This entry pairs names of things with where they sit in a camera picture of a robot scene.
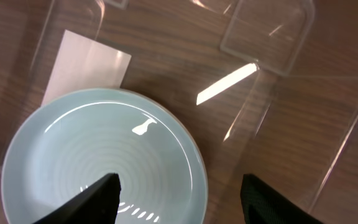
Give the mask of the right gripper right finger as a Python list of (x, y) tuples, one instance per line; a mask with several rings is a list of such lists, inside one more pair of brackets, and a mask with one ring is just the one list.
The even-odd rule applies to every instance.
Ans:
[(246, 224), (321, 224), (253, 174), (243, 175), (240, 197)]

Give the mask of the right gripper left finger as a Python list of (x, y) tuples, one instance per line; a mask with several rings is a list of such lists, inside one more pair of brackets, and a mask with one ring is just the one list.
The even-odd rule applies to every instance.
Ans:
[(115, 224), (120, 193), (119, 175), (106, 174), (35, 224)]

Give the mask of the light blue plate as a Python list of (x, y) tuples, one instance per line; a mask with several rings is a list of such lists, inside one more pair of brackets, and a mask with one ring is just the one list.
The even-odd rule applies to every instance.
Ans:
[(9, 223), (33, 223), (116, 173), (118, 223), (202, 223), (208, 180), (188, 130), (132, 91), (88, 89), (34, 111), (15, 133), (1, 174)]

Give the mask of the white label in bin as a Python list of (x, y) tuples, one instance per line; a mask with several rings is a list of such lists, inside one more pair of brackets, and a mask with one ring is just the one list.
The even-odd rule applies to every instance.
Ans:
[(66, 30), (41, 105), (88, 88), (119, 88), (131, 55)]

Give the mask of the clear plastic storage bin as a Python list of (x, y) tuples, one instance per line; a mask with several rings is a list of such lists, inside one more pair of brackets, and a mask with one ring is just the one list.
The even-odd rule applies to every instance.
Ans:
[(358, 223), (358, 1), (0, 1), (1, 174), (63, 33), (131, 55), (121, 88), (203, 157), (206, 223), (242, 223), (252, 173), (323, 223)]

